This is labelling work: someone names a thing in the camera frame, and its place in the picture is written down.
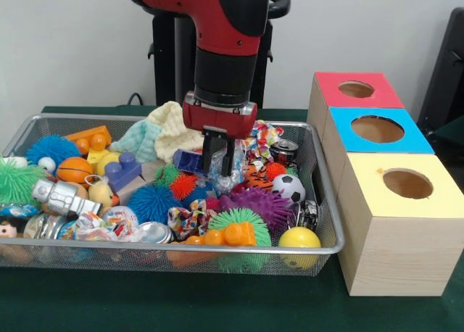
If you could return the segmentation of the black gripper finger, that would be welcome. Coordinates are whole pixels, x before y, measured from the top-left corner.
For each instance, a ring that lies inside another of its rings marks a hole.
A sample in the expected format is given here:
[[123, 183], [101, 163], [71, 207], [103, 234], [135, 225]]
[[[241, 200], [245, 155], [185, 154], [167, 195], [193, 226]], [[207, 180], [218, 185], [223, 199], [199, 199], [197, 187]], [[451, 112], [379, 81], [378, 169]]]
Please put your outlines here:
[[222, 165], [221, 165], [221, 175], [223, 177], [231, 176], [232, 169], [233, 169], [233, 157], [235, 152], [235, 140], [233, 138], [229, 138], [227, 135], [222, 135], [220, 137], [221, 142], [223, 143], [223, 151], [224, 155], [222, 158]]
[[212, 155], [218, 150], [218, 133], [213, 130], [205, 130], [202, 147], [202, 169], [205, 173], [210, 171]]

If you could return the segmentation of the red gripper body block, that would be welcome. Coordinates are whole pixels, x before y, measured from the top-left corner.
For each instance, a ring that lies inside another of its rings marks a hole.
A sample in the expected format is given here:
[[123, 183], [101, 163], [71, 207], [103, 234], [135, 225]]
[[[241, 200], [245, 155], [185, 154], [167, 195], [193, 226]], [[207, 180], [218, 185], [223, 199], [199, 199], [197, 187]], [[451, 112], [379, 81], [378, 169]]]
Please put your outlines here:
[[193, 99], [183, 102], [183, 121], [187, 128], [197, 131], [212, 130], [233, 139], [247, 138], [256, 116], [257, 105], [253, 102], [235, 109], [198, 105]]

